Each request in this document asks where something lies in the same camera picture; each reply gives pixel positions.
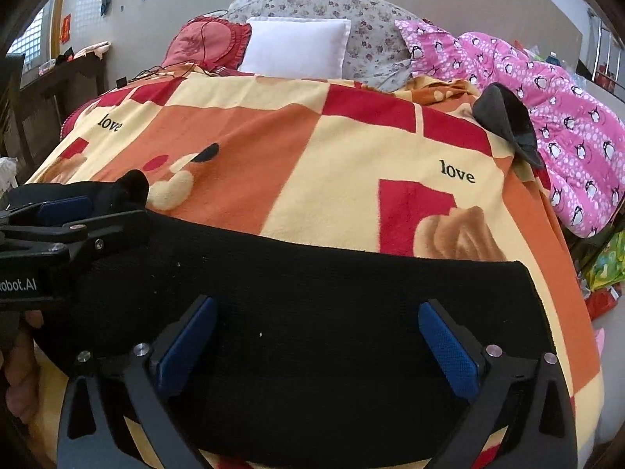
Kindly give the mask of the person's left hand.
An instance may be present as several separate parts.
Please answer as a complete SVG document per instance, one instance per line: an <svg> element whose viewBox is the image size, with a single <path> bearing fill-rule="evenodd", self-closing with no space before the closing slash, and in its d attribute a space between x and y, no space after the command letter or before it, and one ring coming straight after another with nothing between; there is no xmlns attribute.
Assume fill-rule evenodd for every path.
<svg viewBox="0 0 625 469"><path fill-rule="evenodd" d="M6 406L23 424L28 424L38 411L39 364L33 338L21 330L9 354L2 358L2 369L9 385L5 393Z"/></svg>

